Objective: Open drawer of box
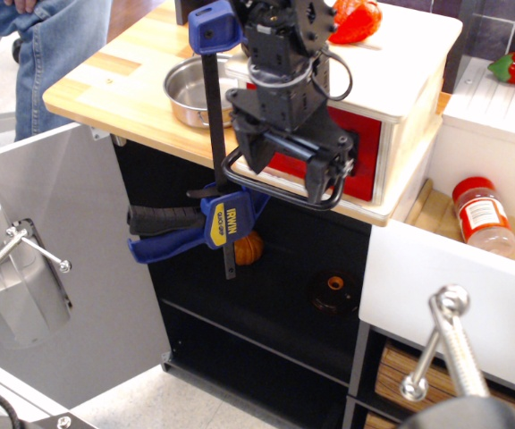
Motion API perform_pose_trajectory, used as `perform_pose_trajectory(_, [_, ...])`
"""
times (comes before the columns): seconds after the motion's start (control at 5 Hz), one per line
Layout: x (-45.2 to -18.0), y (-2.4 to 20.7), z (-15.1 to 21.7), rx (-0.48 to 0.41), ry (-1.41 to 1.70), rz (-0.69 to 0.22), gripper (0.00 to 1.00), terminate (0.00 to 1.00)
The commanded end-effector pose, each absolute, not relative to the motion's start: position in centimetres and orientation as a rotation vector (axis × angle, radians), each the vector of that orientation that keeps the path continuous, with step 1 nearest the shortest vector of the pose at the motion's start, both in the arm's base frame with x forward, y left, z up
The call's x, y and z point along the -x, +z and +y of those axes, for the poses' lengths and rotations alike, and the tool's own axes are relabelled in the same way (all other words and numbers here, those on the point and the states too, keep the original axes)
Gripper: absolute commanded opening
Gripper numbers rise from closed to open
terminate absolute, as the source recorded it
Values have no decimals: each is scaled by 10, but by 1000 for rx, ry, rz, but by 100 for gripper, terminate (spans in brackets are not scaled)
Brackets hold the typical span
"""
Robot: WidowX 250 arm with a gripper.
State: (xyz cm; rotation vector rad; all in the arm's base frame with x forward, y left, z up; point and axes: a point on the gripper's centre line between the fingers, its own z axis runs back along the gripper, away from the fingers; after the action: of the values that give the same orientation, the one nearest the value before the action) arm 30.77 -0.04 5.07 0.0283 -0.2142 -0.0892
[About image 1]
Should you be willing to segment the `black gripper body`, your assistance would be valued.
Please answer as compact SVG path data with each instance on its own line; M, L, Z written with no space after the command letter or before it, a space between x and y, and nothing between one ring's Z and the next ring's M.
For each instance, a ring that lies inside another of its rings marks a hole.
M328 83L308 82L303 86L268 87L257 85L253 89L230 89L227 100L232 104L232 126L243 128L264 127L306 136L328 137L342 130L329 112Z

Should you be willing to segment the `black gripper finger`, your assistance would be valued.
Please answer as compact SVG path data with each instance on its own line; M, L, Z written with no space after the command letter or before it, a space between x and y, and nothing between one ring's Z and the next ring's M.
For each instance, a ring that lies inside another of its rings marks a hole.
M311 205L336 205L338 199L335 192L328 199L323 195L334 184L335 166L334 160L323 157L313 157L309 160L305 187L308 193L308 202Z
M269 129L264 127L247 129L241 124L234 124L233 129L249 168L256 174L261 173L269 165L275 153L273 144L266 137Z

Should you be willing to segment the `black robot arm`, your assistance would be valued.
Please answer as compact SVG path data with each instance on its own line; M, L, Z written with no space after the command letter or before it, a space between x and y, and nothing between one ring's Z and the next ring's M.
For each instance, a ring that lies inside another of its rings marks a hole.
M235 1L252 89L232 89L232 127L238 146L223 160L230 181L312 210L330 210L342 197L358 139L328 110L335 9L323 1ZM261 173L277 154L306 166L306 194L266 185L232 170L239 158Z

